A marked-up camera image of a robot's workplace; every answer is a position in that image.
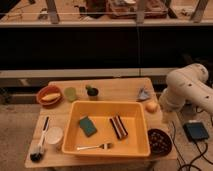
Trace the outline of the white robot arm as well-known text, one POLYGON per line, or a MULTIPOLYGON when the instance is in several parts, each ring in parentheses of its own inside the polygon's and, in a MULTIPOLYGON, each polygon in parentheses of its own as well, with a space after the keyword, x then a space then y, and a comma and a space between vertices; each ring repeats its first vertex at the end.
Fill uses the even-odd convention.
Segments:
POLYGON ((213 88, 206 85, 209 73, 199 63, 175 69, 167 74, 167 87, 163 90, 159 103, 167 111, 180 111, 186 101, 199 106, 213 115, 213 88))

